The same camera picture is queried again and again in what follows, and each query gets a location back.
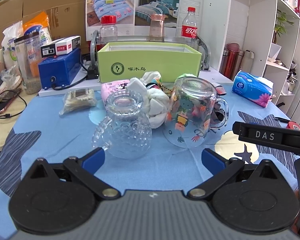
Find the coca-cola bottle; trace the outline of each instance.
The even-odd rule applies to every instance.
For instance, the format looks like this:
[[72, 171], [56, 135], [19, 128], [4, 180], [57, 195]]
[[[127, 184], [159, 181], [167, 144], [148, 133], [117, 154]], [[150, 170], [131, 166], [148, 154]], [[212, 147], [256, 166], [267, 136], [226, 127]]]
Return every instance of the coca-cola bottle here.
[[195, 8], [188, 8], [188, 15], [182, 22], [181, 37], [186, 38], [186, 44], [191, 48], [197, 49], [197, 19], [195, 17]]

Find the tissue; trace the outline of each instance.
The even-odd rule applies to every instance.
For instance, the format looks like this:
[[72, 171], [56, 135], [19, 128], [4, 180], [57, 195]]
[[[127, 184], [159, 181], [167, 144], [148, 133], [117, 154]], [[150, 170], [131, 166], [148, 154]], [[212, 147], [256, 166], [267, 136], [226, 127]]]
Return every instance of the tissue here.
[[259, 106], [267, 107], [271, 101], [273, 83], [266, 78], [240, 71], [234, 78], [232, 91]]

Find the wooden table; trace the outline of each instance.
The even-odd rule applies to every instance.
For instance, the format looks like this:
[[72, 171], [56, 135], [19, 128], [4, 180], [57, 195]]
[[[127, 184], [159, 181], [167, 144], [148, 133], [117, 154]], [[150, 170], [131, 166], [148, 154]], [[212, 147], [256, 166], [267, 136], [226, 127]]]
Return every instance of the wooden table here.
[[[27, 102], [27, 104], [34, 98], [36, 94], [27, 95], [24, 90], [20, 93], [20, 96]], [[9, 114], [17, 114], [25, 108], [25, 103], [17, 97], [12, 104], [8, 107], [5, 113]], [[0, 151], [2, 151], [3, 145], [6, 141], [6, 138], [17, 121], [19, 115], [8, 118], [8, 119], [0, 119]]]

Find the white cloth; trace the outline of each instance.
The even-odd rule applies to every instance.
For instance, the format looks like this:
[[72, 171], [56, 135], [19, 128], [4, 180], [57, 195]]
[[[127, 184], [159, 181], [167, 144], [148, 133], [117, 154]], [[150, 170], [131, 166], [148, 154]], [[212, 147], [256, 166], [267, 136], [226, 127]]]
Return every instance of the white cloth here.
[[169, 97], [160, 89], [150, 88], [147, 90], [146, 84], [150, 83], [154, 78], [161, 77], [160, 73], [146, 72], [139, 80], [138, 78], [131, 78], [130, 83], [126, 89], [138, 92], [143, 97], [143, 110], [149, 117], [152, 129], [160, 127], [167, 115], [169, 108]]

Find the pink tissue package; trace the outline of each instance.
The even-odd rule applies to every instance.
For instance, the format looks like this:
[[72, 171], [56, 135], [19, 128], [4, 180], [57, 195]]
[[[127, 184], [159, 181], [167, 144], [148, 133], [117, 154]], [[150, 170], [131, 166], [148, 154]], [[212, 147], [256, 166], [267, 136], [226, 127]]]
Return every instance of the pink tissue package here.
[[116, 80], [110, 83], [103, 83], [101, 85], [101, 98], [103, 103], [106, 102], [106, 99], [108, 98], [109, 95], [111, 95], [114, 92], [125, 89], [129, 83], [130, 83], [129, 79]]

